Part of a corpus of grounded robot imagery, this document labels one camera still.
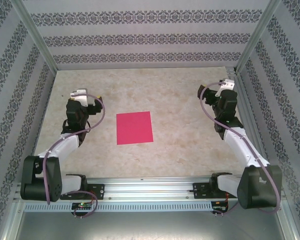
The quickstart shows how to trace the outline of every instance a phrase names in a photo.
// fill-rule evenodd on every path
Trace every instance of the patterned wallpaper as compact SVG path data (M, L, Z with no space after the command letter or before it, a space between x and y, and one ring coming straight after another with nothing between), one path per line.
M53 81L11 3L0 0L0 227L21 180L22 161L34 152Z
M300 233L300 0L283 0L240 73Z
M24 0L60 70L234 67L268 2Z

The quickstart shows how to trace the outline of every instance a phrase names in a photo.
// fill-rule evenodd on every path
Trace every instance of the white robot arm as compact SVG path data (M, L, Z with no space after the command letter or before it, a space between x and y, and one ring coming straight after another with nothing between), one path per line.
M24 160L20 190L20 195L24 200L46 200L44 180L36 175L43 171L43 159L47 152L49 155L46 162L46 177L51 201L55 202L61 195L72 191L86 190L88 186L86 176L79 174L61 176L60 171L60 164L83 143L86 137L86 131L78 134L77 132L86 129L86 124L90 126L89 115L100 113L103 109L98 100L89 102L90 98L86 95L77 96L78 94L87 94L87 89L78 89L70 94L66 105L67 119L63 122L59 138L63 141L51 151L45 150L37 156L28 156Z
M215 114L215 131L230 146L244 168L241 178L226 172L214 173L210 179L210 190L230 193L238 198L244 209L276 207L277 197L274 187L262 167L269 172L279 193L282 186L282 171L277 165L270 165L261 156L248 139L244 126L235 117L237 93L233 91L234 85L234 81L226 79L218 91L202 85L198 90L198 97L205 99L205 103L212 106Z

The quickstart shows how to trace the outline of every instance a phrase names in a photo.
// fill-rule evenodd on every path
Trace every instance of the black mounting plate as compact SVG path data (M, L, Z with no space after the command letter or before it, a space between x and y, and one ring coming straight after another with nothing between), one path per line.
M225 199L226 192L221 190L211 191L209 182L195 182L192 184L194 199ZM236 199L235 196L229 194L230 199Z
M87 192L93 192L98 200L103 200L105 195L104 184L88 184ZM61 200L91 200L89 194L82 196L81 194L63 194L60 196Z

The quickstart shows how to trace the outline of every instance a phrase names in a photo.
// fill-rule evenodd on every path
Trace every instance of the red paper square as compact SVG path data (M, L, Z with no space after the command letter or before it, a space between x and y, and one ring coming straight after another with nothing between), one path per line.
M149 111L116 115L116 144L140 144L154 141Z

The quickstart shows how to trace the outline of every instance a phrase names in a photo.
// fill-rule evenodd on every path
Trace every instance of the beige floor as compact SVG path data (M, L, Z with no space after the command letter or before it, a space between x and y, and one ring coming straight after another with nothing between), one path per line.
M200 84L226 77L224 67L59 71L36 153L58 139L70 92L87 88L102 96L105 119L61 163L62 173L96 178L240 174L235 155L215 132L197 98ZM154 142L117 145L116 114L141 111L150 111ZM100 117L91 116L89 121L93 125Z

